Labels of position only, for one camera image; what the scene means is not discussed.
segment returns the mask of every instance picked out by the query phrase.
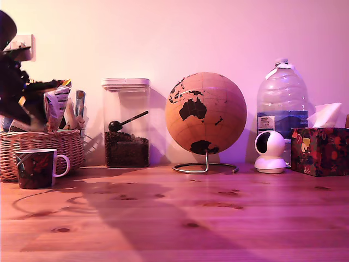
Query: wall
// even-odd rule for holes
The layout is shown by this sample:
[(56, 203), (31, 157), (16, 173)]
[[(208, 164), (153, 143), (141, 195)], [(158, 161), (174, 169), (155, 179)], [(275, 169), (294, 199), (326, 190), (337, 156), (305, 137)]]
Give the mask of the wall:
[(153, 164), (202, 160), (167, 132), (166, 98), (183, 76), (220, 73), (244, 94), (248, 119), (239, 140), (213, 160), (253, 161), (256, 94), (277, 57), (303, 76), (314, 106), (342, 102), (349, 114), (347, 0), (2, 0), (18, 34), (35, 37), (35, 59), (23, 62), (42, 81), (71, 78), (86, 91), (86, 134), (100, 145), (88, 164), (103, 164), (101, 78), (149, 78)]

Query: white camera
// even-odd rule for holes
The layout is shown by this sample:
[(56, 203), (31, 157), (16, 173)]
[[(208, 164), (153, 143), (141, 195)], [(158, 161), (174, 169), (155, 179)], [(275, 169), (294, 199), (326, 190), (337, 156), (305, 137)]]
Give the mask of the white camera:
[(260, 156), (255, 162), (255, 168), (262, 173), (282, 173), (286, 167), (280, 157), (285, 150), (285, 140), (276, 131), (264, 131), (255, 140), (255, 149)]

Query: electrical outlet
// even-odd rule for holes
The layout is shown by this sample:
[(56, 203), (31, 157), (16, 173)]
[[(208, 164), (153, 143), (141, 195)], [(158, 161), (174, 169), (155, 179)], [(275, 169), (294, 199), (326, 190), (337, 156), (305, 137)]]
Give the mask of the electrical outlet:
[(25, 59), (21, 59), (21, 61), (31, 60), (34, 54), (34, 37), (32, 34), (18, 34), (12, 39), (10, 44), (6, 46), (4, 51), (20, 49), (24, 47), (30, 47), (29, 50), (26, 51), (27, 55)]

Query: snack packet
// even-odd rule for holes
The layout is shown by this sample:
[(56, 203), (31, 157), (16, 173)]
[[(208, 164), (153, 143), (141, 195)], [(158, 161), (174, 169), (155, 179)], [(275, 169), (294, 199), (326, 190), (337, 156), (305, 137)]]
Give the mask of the snack packet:
[(59, 86), (56, 90), (44, 94), (45, 113), (49, 122), (49, 129), (58, 130), (67, 107), (70, 88), (71, 81), (69, 79), (65, 80), (62, 86)]

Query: patterned mug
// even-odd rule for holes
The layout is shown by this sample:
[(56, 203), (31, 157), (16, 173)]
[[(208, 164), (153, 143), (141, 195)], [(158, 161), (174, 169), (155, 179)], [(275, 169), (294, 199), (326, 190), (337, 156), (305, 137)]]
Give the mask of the patterned mug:
[[(55, 178), (66, 175), (70, 169), (67, 156), (57, 155), (56, 149), (35, 149), (16, 151), (18, 181), (20, 188), (35, 189), (51, 187)], [(67, 162), (64, 173), (57, 175), (57, 158), (62, 157)]]

